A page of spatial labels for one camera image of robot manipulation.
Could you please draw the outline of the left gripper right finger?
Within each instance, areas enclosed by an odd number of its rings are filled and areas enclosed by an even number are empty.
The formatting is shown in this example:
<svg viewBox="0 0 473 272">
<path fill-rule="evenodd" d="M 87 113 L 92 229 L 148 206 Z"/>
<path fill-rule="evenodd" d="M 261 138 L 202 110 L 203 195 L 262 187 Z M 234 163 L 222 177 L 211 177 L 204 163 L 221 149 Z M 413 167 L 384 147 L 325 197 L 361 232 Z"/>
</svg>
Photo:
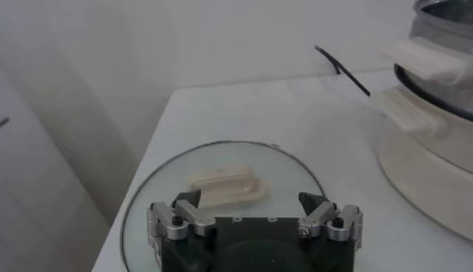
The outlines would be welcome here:
<svg viewBox="0 0 473 272">
<path fill-rule="evenodd" d="M 354 248 L 361 248 L 363 235 L 363 212 L 357 205 L 345 205 L 340 209 L 322 195 L 301 192 L 299 202 L 306 213 L 298 220 L 301 239 L 320 237 L 322 231 L 335 242 L 352 240 Z"/>
</svg>

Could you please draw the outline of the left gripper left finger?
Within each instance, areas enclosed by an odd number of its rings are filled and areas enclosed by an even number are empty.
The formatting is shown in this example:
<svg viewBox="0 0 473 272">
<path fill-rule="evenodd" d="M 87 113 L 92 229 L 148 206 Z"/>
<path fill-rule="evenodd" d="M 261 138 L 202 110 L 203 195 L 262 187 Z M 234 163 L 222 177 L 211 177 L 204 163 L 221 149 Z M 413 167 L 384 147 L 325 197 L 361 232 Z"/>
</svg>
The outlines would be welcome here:
<svg viewBox="0 0 473 272">
<path fill-rule="evenodd" d="M 171 205 L 151 203 L 147 209 L 147 234 L 149 240 L 167 238 L 173 241 L 187 239 L 190 235 L 213 237 L 216 219 L 198 209 L 201 190 L 179 193 Z"/>
</svg>

